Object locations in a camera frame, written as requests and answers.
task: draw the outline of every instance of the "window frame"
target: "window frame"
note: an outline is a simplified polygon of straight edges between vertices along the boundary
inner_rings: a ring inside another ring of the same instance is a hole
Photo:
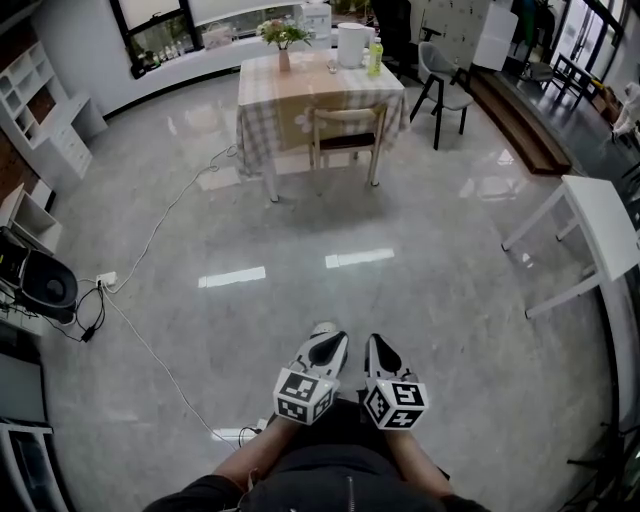
[[[120,35],[122,36],[122,41],[124,42],[125,48],[127,49],[127,54],[129,55],[129,59],[131,60],[132,68],[135,66],[140,66],[141,63],[136,55],[136,52],[133,47],[132,37],[136,34],[140,34],[147,29],[155,27],[156,25],[160,25],[174,18],[178,18],[180,16],[184,16],[187,31],[189,32],[189,37],[191,38],[191,42],[193,43],[193,51],[198,51],[203,48],[200,36],[198,35],[198,31],[193,23],[193,16],[191,14],[191,10],[189,9],[189,1],[188,0],[178,0],[180,7],[173,11],[169,11],[165,14],[161,14],[159,16],[152,16],[149,21],[142,23],[133,28],[129,28],[127,25],[127,20],[124,16],[124,11],[122,10],[122,6],[120,5],[119,0],[109,0],[111,4],[111,10],[113,11],[113,15],[116,18],[116,23],[118,25],[118,30],[120,31]],[[133,74],[133,77],[137,80],[140,78]]]

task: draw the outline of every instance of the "wooden step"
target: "wooden step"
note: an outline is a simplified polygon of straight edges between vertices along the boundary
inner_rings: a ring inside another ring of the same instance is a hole
[[[493,73],[474,72],[471,93],[531,173],[561,175],[571,170],[571,162],[545,126]]]

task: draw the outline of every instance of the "wooden chair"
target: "wooden chair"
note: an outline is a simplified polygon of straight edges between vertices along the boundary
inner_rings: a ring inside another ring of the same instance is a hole
[[[358,153],[361,151],[369,151],[371,153],[371,165],[369,166],[367,179],[371,186],[378,186],[378,158],[380,156],[382,128],[386,113],[386,106],[360,110],[328,111],[316,109],[313,111],[313,140],[309,143],[309,164],[314,174],[316,187],[321,160],[326,169],[329,167],[329,155],[348,153],[351,155],[350,163],[353,165],[358,160]],[[325,123],[371,123],[375,127],[375,131],[320,139],[321,121]]]

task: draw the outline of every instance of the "black chair leg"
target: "black chair leg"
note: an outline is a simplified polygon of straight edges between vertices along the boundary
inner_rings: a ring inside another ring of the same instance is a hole
[[[460,131],[458,133],[460,133],[460,135],[462,135],[464,133],[464,122],[467,119],[467,107],[464,107],[462,109],[462,120],[460,121]]]
[[[416,114],[418,113],[418,110],[420,110],[420,106],[422,105],[422,102],[426,97],[427,97],[427,86],[425,85],[424,88],[422,89],[422,93],[420,94],[420,98],[418,99],[418,103],[416,103],[416,106],[413,107],[413,112],[411,112],[411,117],[409,118],[410,121],[413,121],[413,118],[416,117]]]
[[[427,83],[424,85],[424,88],[422,89],[422,93],[420,94],[420,98],[418,99],[418,103],[416,103],[416,106],[413,107],[413,112],[411,112],[411,117],[409,118],[410,121],[413,121],[413,118],[416,117],[418,110],[420,110],[420,106],[422,105],[422,102],[427,97],[427,93],[431,88],[431,84],[433,84],[433,76],[430,76],[429,79],[427,80]]]
[[[438,103],[436,108],[438,109],[436,117],[436,140],[433,143],[433,149],[438,151],[438,142],[440,141],[440,125],[442,124],[442,109],[444,107],[444,82],[438,80]]]
[[[438,142],[440,141],[440,124],[441,123],[442,123],[442,108],[438,108],[438,115],[436,117],[436,140],[433,142],[433,149],[435,149],[436,151],[438,151]]]

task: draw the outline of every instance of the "white cabinet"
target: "white cabinet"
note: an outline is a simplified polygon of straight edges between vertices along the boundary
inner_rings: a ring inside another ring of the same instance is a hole
[[[55,106],[38,121],[29,102],[43,88]],[[107,125],[88,94],[67,96],[38,42],[0,71],[0,127],[49,188],[62,192],[84,178],[91,162],[83,139]]]

